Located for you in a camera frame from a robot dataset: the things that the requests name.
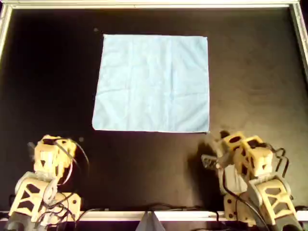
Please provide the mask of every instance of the light blue cloth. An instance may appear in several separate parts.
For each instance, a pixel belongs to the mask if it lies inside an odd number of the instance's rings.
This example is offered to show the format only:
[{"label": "light blue cloth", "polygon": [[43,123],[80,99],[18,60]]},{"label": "light blue cloth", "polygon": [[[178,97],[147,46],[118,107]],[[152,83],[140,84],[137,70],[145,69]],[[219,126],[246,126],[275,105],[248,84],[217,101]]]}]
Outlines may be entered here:
[{"label": "light blue cloth", "polygon": [[209,129],[207,38],[104,35],[95,130]]}]

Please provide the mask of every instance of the black wire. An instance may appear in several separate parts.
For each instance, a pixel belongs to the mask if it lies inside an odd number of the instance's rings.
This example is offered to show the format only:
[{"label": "black wire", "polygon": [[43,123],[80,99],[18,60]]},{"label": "black wire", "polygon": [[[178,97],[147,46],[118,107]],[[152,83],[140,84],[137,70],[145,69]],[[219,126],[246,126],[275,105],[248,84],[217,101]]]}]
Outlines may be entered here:
[{"label": "black wire", "polygon": [[60,144],[58,144],[56,141],[53,142],[56,146],[58,146],[74,163],[75,165],[78,167],[80,174],[82,175],[82,171],[81,168],[77,162],[77,160],[70,154],[67,152],[67,150],[65,150],[64,147],[62,147]]},{"label": "black wire", "polygon": [[275,154],[275,157],[277,159],[279,159],[279,162],[276,166],[276,172],[279,171],[279,168],[280,168],[280,165],[282,163],[282,160],[285,159],[285,165],[284,165],[284,169],[283,169],[283,172],[282,172],[282,177],[284,178],[285,177],[285,174],[288,170],[288,167],[289,167],[289,158],[285,156],[286,154],[286,151],[284,148],[279,148],[279,149],[274,149],[272,145],[270,145],[269,143],[261,143],[259,144],[261,147],[265,147],[265,148],[269,148],[274,154]]},{"label": "black wire", "polygon": [[288,167],[289,167],[289,158],[285,156],[285,152],[286,151],[285,151],[284,148],[279,148],[277,150],[274,149],[274,152],[275,152],[276,158],[279,159],[279,162],[278,162],[278,164],[276,166],[276,172],[278,172],[280,164],[282,163],[282,160],[286,159],[285,166],[284,166],[284,169],[283,169],[283,172],[282,172],[282,177],[284,178],[284,176],[285,176],[285,174],[286,174],[286,172],[288,170]]},{"label": "black wire", "polygon": [[[87,161],[87,166],[88,166],[88,173],[90,171],[90,162],[89,162],[89,159],[86,155],[86,152],[83,150],[83,148],[81,147],[81,145],[79,143],[77,143],[76,141],[72,140],[72,139],[67,139],[67,138],[57,138],[57,139],[54,139],[53,141],[55,143],[57,143],[56,141],[59,141],[59,140],[70,140],[71,142],[73,142],[82,152],[82,154],[84,155],[86,161]],[[68,152],[65,152],[65,154],[67,154],[69,156],[69,158],[73,159],[74,160],[74,157],[72,155],[70,155]]]},{"label": "black wire", "polygon": [[247,201],[243,200],[241,197],[239,197],[238,195],[236,195],[235,193],[233,193],[232,191],[230,191],[227,186],[226,186],[226,179],[225,179],[225,170],[223,170],[223,174],[222,174],[222,186],[225,189],[225,191],[227,193],[229,193],[231,196],[233,196],[235,199],[239,200],[240,202],[242,202],[243,204],[245,204],[247,207],[250,208],[251,211],[253,211],[258,218],[261,220],[261,222],[264,225],[264,228],[267,231],[270,231],[270,229],[268,228],[267,224],[265,223],[263,217],[261,216],[261,214],[259,214],[259,212],[253,207],[253,205],[249,204]]},{"label": "black wire", "polygon": [[80,222],[80,219],[81,219],[86,213],[88,213],[88,212],[90,212],[90,211],[101,211],[101,210],[102,210],[101,208],[92,208],[92,209],[88,209],[88,210],[84,211],[84,212],[78,217],[78,219],[77,219],[76,222],[75,222],[75,230],[77,229],[77,225],[78,225],[78,223]]}]

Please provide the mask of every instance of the black background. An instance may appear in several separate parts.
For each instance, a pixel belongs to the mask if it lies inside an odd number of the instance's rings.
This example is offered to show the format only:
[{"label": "black background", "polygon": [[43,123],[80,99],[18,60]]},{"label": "black background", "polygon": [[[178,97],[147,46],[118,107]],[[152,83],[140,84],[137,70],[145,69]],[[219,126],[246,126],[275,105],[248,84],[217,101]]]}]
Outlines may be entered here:
[{"label": "black background", "polygon": [[44,134],[84,138],[90,177],[74,171],[61,189],[79,186],[83,209],[223,209],[215,174],[201,166],[204,134],[93,130],[103,33],[207,36],[211,131],[244,130],[285,147],[295,203],[307,203],[300,179],[307,175],[308,96],[287,9],[14,10],[0,72],[0,210],[33,169],[26,144]]}]

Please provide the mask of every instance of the cable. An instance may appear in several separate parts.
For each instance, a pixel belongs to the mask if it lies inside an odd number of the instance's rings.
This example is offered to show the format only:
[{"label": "cable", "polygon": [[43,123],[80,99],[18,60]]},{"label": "cable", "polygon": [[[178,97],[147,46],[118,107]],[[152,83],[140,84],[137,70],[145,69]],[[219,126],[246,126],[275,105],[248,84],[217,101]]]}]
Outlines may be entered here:
[{"label": "cable", "polygon": [[285,177],[285,174],[288,170],[288,167],[289,167],[289,158],[285,156],[286,154],[286,151],[284,148],[279,148],[279,149],[274,149],[273,146],[269,143],[261,143],[260,144],[261,147],[265,147],[265,148],[269,148],[274,154],[275,154],[275,157],[277,159],[279,159],[279,162],[276,166],[276,172],[278,172],[279,168],[280,168],[280,165],[282,163],[282,160],[285,159],[286,162],[285,162],[285,165],[284,165],[284,169],[283,169],[283,172],[282,172],[282,177],[284,178]]},{"label": "cable", "polygon": [[90,162],[89,162],[89,158],[87,157],[87,155],[86,155],[86,152],[83,150],[83,148],[80,146],[80,144],[79,143],[77,143],[76,141],[74,141],[74,140],[70,140],[70,141],[72,141],[75,145],[77,145],[77,147],[81,150],[81,152],[83,153],[83,155],[84,155],[84,157],[85,157],[85,159],[86,159],[86,161],[87,161],[87,165],[88,165],[88,173],[90,172]]},{"label": "cable", "polygon": [[68,153],[67,150],[64,149],[64,147],[62,147],[56,141],[54,141],[53,144],[58,146],[75,163],[75,165],[78,167],[79,171],[81,172],[81,168],[80,168],[79,164],[77,163],[77,160],[70,153]]},{"label": "cable", "polygon": [[265,223],[263,217],[261,216],[261,214],[259,214],[259,212],[251,205],[249,204],[247,201],[243,200],[241,197],[239,197],[238,195],[236,195],[235,193],[233,193],[232,191],[230,191],[227,186],[226,186],[226,178],[225,178],[225,170],[223,170],[223,174],[222,174],[222,186],[225,189],[225,191],[227,193],[229,193],[231,196],[233,196],[235,199],[239,200],[240,202],[242,202],[243,204],[245,204],[247,207],[250,208],[251,211],[253,211],[259,218],[259,220],[263,223],[264,228],[267,231],[270,231],[270,229],[268,228],[267,224]]},{"label": "cable", "polygon": [[67,174],[67,176],[66,176],[65,181],[64,181],[63,183],[57,184],[57,185],[58,185],[58,186],[59,186],[59,185],[64,185],[64,184],[69,180],[69,178],[71,177],[72,172],[73,172],[73,162],[71,162],[71,164],[70,164],[69,172],[68,172],[68,174]]},{"label": "cable", "polygon": [[73,142],[80,150],[81,152],[83,153],[86,161],[87,161],[87,166],[88,166],[88,173],[90,171],[90,162],[89,162],[89,158],[86,154],[86,152],[83,150],[83,148],[80,146],[79,143],[77,143],[76,141],[72,140],[72,139],[67,139],[67,138],[57,138],[57,139],[54,139],[53,142],[57,144],[57,146],[59,147],[60,145],[56,142],[56,141],[60,141],[60,140],[70,140],[71,142]]},{"label": "cable", "polygon": [[77,229],[77,225],[78,225],[78,223],[80,222],[80,219],[86,214],[86,213],[88,213],[88,212],[90,212],[90,211],[100,211],[100,210],[102,210],[101,208],[92,208],[92,209],[88,209],[88,210],[86,210],[86,211],[84,211],[79,217],[78,217],[78,219],[76,220],[76,222],[75,222],[75,230]]}]

